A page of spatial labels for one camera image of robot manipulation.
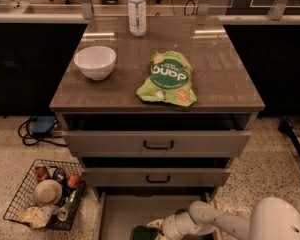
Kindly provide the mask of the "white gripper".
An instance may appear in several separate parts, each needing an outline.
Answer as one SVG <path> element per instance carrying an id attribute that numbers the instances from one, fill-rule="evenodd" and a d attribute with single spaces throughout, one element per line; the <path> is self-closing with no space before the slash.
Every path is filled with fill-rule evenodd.
<path id="1" fill-rule="evenodd" d="M 214 226 L 197 225 L 188 212 L 173 214 L 165 219 L 156 219 L 147 224 L 148 228 L 161 229 L 154 240 L 182 240 L 187 236 L 201 237 L 211 234 L 215 231 Z"/>

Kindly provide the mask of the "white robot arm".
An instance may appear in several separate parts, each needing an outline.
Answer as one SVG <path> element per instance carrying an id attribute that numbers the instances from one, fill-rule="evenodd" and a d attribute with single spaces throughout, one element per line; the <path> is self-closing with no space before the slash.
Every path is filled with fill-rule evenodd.
<path id="1" fill-rule="evenodd" d="M 300 213 L 275 197 L 260 200 L 250 219 L 222 212 L 203 201 L 194 201 L 188 211 L 157 219 L 147 227 L 159 230 L 156 240 L 202 236 L 212 233 L 215 228 L 237 240 L 300 240 Z"/>

